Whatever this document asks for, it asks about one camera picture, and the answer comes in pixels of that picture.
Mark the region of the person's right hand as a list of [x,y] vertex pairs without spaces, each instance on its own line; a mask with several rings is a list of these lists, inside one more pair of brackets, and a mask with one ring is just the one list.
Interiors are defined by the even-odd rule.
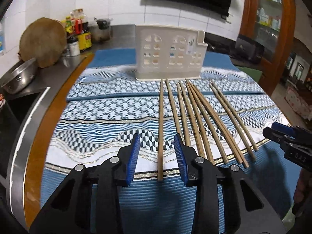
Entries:
[[297,181],[293,199],[295,203],[300,203],[311,188],[311,173],[305,169],[301,169]]

